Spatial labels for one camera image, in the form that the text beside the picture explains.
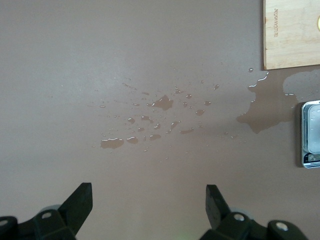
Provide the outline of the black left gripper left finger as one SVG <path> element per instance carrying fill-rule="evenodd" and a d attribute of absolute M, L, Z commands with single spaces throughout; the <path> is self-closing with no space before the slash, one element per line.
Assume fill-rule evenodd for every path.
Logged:
<path fill-rule="evenodd" d="M 46 207 L 25 222 L 0 216 L 0 240 L 77 240 L 92 209 L 92 184 L 83 182 L 61 205 Z"/>

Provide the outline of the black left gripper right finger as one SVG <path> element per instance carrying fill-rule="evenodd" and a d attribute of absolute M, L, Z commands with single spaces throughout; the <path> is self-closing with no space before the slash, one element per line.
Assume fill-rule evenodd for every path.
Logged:
<path fill-rule="evenodd" d="M 271 220 L 265 227 L 244 213 L 231 211 L 214 184 L 206 186 L 205 210 L 211 229 L 201 240 L 307 240 L 306 235 L 288 221 Z"/>

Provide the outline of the spilled liquid puddle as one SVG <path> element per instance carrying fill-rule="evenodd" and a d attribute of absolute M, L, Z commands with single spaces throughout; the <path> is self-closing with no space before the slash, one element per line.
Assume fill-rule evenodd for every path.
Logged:
<path fill-rule="evenodd" d="M 320 66 L 269 70 L 263 78 L 247 88 L 255 94 L 255 99 L 250 102 L 248 111 L 238 116 L 236 120 L 249 125 L 255 134 L 281 122 L 290 122 L 294 117 L 298 99 L 295 93 L 285 92 L 285 80 L 295 74 L 307 74 L 313 71 L 320 73 Z"/>

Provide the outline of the silver digital kitchen scale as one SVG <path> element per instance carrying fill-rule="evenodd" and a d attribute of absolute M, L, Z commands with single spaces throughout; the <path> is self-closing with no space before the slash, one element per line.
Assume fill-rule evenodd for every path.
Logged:
<path fill-rule="evenodd" d="M 320 99 L 301 102 L 297 116 L 301 164 L 306 169 L 320 168 Z"/>

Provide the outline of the wooden cutting board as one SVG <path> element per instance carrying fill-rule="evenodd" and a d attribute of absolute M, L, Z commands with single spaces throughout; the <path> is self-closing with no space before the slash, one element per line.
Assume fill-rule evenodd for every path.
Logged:
<path fill-rule="evenodd" d="M 320 0 L 263 0 L 265 70 L 320 65 Z"/>

